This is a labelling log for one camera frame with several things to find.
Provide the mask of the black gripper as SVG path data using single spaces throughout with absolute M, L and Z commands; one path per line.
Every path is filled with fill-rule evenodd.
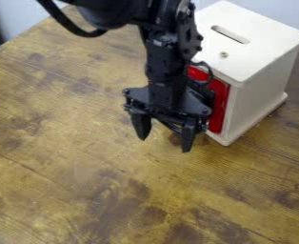
M 122 91 L 124 108 L 129 112 L 136 134 L 145 140 L 150 120 L 156 119 L 174 131 L 181 131 L 181 151 L 192 149 L 196 131 L 205 129 L 210 108 L 200 94 L 189 87 L 188 62 L 190 58 L 177 49 L 177 42 L 146 40 L 146 77 L 142 88 Z

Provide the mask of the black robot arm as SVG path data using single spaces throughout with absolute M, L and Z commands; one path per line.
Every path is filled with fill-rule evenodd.
M 149 136 L 157 120 L 180 135 L 180 147 L 190 151 L 196 134 L 208 127 L 214 91 L 210 81 L 188 74 L 202 50 L 190 0 L 35 0 L 73 34 L 96 38 L 128 24 L 138 27 L 146 48 L 145 74 L 149 84 L 122 90 L 140 139 Z

